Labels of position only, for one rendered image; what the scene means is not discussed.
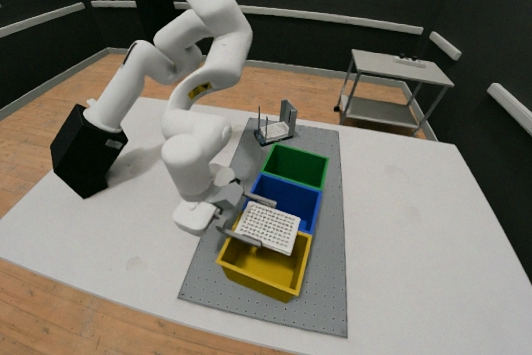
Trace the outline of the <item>yellow recycling bin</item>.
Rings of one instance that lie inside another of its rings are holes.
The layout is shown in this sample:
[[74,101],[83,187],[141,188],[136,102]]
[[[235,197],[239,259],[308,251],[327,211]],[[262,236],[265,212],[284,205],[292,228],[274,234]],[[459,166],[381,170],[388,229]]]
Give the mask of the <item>yellow recycling bin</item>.
[[228,236],[216,263],[222,265],[228,280],[287,303],[299,295],[311,240],[312,235],[297,231],[288,256]]

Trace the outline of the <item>green bin with label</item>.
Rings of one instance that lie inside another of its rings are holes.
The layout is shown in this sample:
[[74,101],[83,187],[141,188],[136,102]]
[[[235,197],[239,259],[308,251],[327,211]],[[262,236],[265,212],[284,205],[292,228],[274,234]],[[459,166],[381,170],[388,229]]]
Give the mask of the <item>green bin with label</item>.
[[260,172],[323,190],[329,158],[274,143]]

